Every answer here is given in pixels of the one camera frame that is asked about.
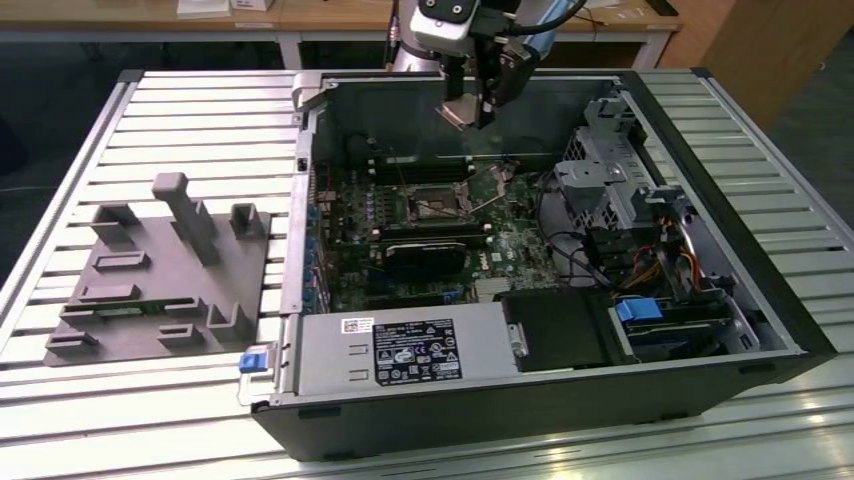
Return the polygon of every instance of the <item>green circuit board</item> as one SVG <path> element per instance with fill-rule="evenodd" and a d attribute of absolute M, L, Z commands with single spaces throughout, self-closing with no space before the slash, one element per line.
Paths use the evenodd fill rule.
<path fill-rule="evenodd" d="M 376 185 L 356 171 L 327 182 L 333 190 L 321 193 L 320 210 L 332 311 L 491 301 L 475 288 L 484 279 L 502 279 L 499 285 L 506 280 L 510 289 L 558 283 L 532 217 L 534 174 L 514 176 L 496 161 L 472 166 L 466 181 L 452 184 Z M 372 230 L 424 223 L 478 223 L 488 241 L 466 249 L 464 265 L 452 274 L 400 280 L 384 269 L 387 246 L 372 241 Z"/>

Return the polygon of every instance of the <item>motherboard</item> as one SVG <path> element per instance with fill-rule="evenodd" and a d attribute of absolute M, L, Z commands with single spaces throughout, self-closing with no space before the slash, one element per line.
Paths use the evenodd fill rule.
<path fill-rule="evenodd" d="M 540 172 L 507 156 L 363 165 L 315 174 L 329 311 L 491 302 L 558 284 L 534 215 Z"/>

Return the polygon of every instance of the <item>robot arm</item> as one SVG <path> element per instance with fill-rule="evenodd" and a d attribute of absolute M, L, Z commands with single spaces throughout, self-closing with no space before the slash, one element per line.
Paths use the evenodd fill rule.
<path fill-rule="evenodd" d="M 587 0 L 400 0 L 395 71 L 439 70 L 442 116 L 462 130 L 483 128 L 516 99 L 554 43 L 554 29 Z M 464 93 L 471 59 L 476 93 Z"/>

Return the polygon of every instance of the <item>3d printed holder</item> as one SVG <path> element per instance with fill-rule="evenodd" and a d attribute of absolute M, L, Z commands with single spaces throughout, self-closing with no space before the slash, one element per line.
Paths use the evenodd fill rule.
<path fill-rule="evenodd" d="M 209 215 L 183 173 L 152 193 L 173 218 L 101 205 L 99 237 L 49 337 L 49 366 L 243 351 L 255 342 L 271 217 L 252 204 Z"/>

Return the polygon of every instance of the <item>blue latch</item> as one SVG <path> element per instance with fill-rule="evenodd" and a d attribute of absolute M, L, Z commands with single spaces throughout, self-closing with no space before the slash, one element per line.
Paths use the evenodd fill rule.
<path fill-rule="evenodd" d="M 267 352 L 245 352 L 240 356 L 240 373 L 259 373 L 267 371 Z"/>
<path fill-rule="evenodd" d="M 616 316 L 622 322 L 658 320 L 662 309 L 654 298 L 627 298 L 616 305 Z"/>

